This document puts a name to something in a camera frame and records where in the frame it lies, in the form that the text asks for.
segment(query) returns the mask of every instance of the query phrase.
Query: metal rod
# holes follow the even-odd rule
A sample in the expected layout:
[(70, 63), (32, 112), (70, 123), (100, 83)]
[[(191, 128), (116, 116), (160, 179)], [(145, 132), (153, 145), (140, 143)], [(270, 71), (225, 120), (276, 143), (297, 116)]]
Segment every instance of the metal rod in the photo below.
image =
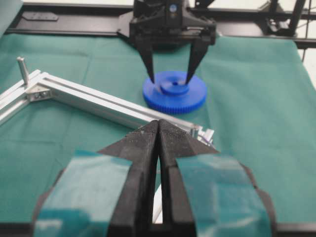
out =
[(269, 12), (274, 13), (277, 11), (278, 0), (271, 0)]
[(289, 33), (291, 36), (295, 35), (295, 33), (296, 33), (296, 28), (297, 28), (298, 23), (301, 19), (301, 15), (303, 12), (305, 1), (306, 0), (296, 0), (296, 2), (295, 2), (293, 15), (291, 17), (291, 22), (289, 24)]
[(17, 57), (16, 60), (18, 61), (24, 84), (27, 85), (29, 83), (29, 72), (25, 65), (25, 59), (23, 57)]

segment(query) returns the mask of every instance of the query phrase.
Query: black plastic part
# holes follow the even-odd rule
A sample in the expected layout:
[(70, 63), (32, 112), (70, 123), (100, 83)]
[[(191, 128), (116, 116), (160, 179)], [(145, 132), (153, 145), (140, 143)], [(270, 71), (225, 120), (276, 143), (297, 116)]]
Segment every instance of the black plastic part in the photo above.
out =
[(174, 236), (194, 237), (195, 222), (176, 158), (218, 151), (167, 121), (159, 121), (159, 131), (163, 222), (172, 226)]
[(99, 151), (133, 162), (108, 229), (108, 237), (143, 235), (153, 219), (158, 121), (127, 134)]

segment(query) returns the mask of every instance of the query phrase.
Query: black metal rail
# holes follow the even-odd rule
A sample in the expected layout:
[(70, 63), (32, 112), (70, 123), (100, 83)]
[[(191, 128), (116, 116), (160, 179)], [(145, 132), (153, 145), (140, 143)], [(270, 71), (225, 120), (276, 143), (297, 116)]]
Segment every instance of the black metal rail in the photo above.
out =
[[(191, 8), (191, 11), (197, 16), (214, 18), (218, 30), (225, 36), (290, 39), (295, 41), (299, 49), (316, 48), (316, 39), (275, 37), (269, 34), (267, 19), (285, 21), (293, 17), (292, 11), (275, 12), (276, 5), (273, 4), (269, 11), (224, 8)], [(119, 16), (130, 11), (132, 6), (25, 3), (6, 33), (116, 37)], [(52, 12), (58, 16), (58, 20), (30, 21), (23, 17), (25, 12)], [(308, 16), (308, 11), (303, 10), (300, 18), (308, 17), (316, 20), (316, 13), (311, 12)]]

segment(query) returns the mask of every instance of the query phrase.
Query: table surface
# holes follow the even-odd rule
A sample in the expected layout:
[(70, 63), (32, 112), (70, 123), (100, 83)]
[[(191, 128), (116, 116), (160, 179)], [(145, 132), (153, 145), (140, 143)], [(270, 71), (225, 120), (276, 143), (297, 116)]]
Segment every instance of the table surface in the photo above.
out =
[[(156, 52), (155, 71), (185, 71), (189, 46)], [(29, 70), (98, 89), (146, 106), (147, 77), (137, 51), (101, 37), (6, 35), (0, 39), (0, 92)], [(178, 116), (215, 130), (214, 145), (253, 170), (279, 222), (316, 221), (316, 91), (293, 42), (221, 37), (197, 70), (206, 103)], [(0, 127), (0, 222), (30, 221), (75, 150), (97, 151), (129, 128), (55, 101), (33, 103)]]

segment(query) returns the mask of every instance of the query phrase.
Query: screw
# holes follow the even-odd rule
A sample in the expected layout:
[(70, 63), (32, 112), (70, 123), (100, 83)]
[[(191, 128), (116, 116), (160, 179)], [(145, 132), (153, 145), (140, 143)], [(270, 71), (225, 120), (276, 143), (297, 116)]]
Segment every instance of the screw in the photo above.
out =
[(171, 4), (169, 7), (169, 11), (172, 13), (175, 13), (177, 11), (177, 5), (176, 4)]

